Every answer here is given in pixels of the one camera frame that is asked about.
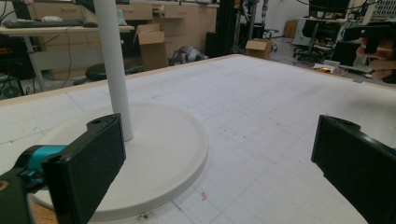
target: keyboard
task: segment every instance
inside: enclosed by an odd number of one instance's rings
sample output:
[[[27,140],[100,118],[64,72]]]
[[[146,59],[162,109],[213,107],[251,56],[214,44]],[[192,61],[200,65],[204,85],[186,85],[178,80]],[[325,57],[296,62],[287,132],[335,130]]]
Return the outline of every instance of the keyboard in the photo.
[[[80,21],[3,21],[8,29],[82,26]]]

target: bag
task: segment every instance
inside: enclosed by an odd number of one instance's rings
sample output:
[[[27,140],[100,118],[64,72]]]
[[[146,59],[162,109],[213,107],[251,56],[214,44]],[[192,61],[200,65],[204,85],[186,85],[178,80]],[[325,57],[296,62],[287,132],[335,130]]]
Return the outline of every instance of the bag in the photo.
[[[173,66],[175,64],[198,62],[208,58],[209,57],[201,53],[198,48],[182,47],[178,50],[175,50],[173,56],[168,59],[168,65]]]

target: tabletop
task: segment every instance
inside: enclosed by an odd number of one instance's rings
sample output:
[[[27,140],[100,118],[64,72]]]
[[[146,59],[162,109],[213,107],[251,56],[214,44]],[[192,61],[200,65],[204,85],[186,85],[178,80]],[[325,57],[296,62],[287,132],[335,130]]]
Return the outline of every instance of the tabletop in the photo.
[[[120,26],[120,32],[126,33],[132,31],[133,26]],[[39,28],[17,28],[8,29],[7,27],[0,26],[0,35],[10,36],[35,36],[35,35],[58,35],[63,33],[68,34],[81,34],[81,33],[97,33],[98,28],[88,28],[82,26],[71,27],[39,27]]]
[[[209,136],[200,177],[144,215],[107,223],[366,223],[310,160],[319,115],[396,146],[396,92],[247,56],[127,77],[133,103],[180,108]],[[0,102],[0,174],[45,133],[110,106],[105,81]]]

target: cardboard box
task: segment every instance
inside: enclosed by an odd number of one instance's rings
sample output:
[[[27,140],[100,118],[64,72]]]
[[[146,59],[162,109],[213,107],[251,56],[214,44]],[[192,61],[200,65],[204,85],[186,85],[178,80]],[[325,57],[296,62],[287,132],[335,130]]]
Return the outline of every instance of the cardboard box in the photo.
[[[160,24],[138,25],[136,34],[145,71],[168,66],[165,49],[165,34]]]
[[[254,38],[247,42],[247,56],[268,60],[270,59],[272,41]]]
[[[283,36],[285,36],[285,38],[294,38],[294,36],[296,35],[297,24],[298,20],[287,21]]]

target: white pole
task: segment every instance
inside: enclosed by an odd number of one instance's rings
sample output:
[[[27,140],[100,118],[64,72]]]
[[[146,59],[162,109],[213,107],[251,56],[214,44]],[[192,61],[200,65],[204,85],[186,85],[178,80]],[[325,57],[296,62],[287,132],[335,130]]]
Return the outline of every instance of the white pole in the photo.
[[[93,0],[98,19],[102,54],[114,113],[121,114],[124,141],[134,138],[123,67],[120,29],[115,1]]]

